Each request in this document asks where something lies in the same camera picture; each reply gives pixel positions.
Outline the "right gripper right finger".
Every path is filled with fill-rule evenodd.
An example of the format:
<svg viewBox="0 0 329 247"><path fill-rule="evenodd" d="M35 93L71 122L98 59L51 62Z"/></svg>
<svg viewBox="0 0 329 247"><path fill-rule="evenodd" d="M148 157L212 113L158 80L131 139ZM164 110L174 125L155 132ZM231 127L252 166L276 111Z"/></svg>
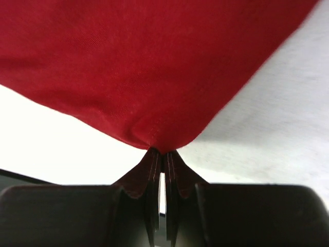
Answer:
<svg viewBox="0 0 329 247"><path fill-rule="evenodd" d="M165 154L171 246L328 246L328 212L309 187L208 183Z"/></svg>

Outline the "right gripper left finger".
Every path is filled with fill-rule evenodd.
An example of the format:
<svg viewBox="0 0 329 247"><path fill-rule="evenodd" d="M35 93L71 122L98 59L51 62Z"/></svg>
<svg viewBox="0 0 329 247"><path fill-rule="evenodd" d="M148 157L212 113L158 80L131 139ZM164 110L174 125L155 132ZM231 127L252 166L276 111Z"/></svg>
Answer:
<svg viewBox="0 0 329 247"><path fill-rule="evenodd" d="M1 171L1 246L154 246L161 154L112 185L56 185Z"/></svg>

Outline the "red t-shirt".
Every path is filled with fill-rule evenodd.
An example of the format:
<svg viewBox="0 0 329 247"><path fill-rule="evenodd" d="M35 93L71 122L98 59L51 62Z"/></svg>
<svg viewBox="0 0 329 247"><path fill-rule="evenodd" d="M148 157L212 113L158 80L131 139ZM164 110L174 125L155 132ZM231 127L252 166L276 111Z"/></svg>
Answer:
<svg viewBox="0 0 329 247"><path fill-rule="evenodd" d="M193 141L316 1L1 1L1 85L133 147Z"/></svg>

